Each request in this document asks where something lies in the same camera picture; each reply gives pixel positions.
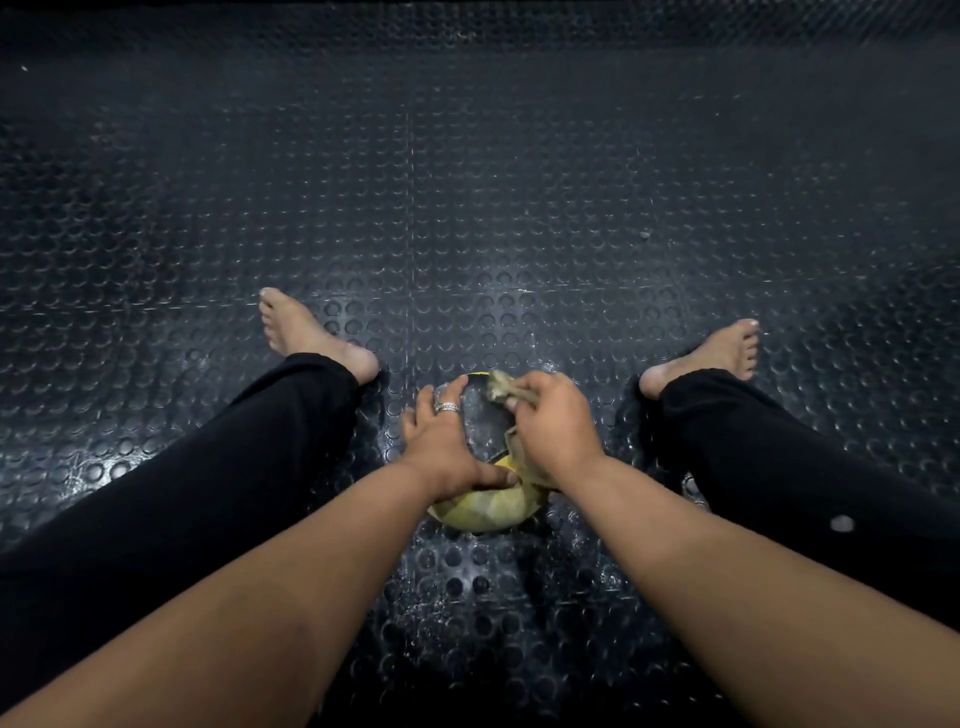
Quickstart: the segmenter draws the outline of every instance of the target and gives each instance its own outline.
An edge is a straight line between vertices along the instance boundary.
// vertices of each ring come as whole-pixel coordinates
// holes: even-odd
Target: pant leg
[[[359,385],[288,356],[209,423],[0,557],[0,713],[305,513]]]
[[[719,516],[960,625],[960,507],[857,459],[722,370],[670,382],[667,436]]]

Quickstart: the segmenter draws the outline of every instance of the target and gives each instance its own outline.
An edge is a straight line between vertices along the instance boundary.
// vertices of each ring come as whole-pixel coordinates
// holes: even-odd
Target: black rubber floor
[[[639,463],[636,375],[757,317],[758,383],[958,497],[949,2],[476,3],[0,16],[0,543],[274,361],[256,291],[387,371],[317,502],[426,383],[557,369]],[[424,521],[325,710],[732,708],[558,500]]]

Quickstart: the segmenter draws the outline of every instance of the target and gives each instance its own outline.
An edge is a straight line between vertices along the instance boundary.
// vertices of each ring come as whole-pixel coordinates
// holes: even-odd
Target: hand
[[[565,479],[604,457],[587,398],[572,379],[561,374],[529,372],[514,384],[540,395],[537,407],[513,397],[507,399],[507,407],[516,417],[516,431],[526,454],[562,490]]]
[[[441,401],[459,404],[467,382],[467,375],[451,381]],[[407,450],[399,462],[420,471],[433,502],[459,496],[475,485],[488,488],[516,485],[516,473],[473,457],[467,447],[460,414],[434,412],[433,387],[420,390],[416,411],[404,410],[400,424]]]

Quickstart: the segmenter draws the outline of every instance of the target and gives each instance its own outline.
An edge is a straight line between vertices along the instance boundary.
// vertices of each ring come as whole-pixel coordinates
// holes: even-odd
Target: silver ring
[[[463,412],[459,404],[452,401],[442,401],[433,408],[434,414],[441,412],[456,412],[458,415]]]

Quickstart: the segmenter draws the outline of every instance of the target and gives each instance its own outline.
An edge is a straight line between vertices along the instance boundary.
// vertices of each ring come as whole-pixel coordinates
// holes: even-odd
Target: foot
[[[750,381],[756,368],[759,332],[760,324],[753,319],[740,319],[732,326],[715,331],[687,356],[650,367],[640,377],[640,392],[646,398],[658,400],[663,387],[671,381],[700,369],[726,369],[736,378]]]
[[[263,332],[270,348],[284,356],[311,352],[343,364],[360,384],[376,376],[380,365],[373,352],[328,333],[309,309],[275,288],[260,291]]]

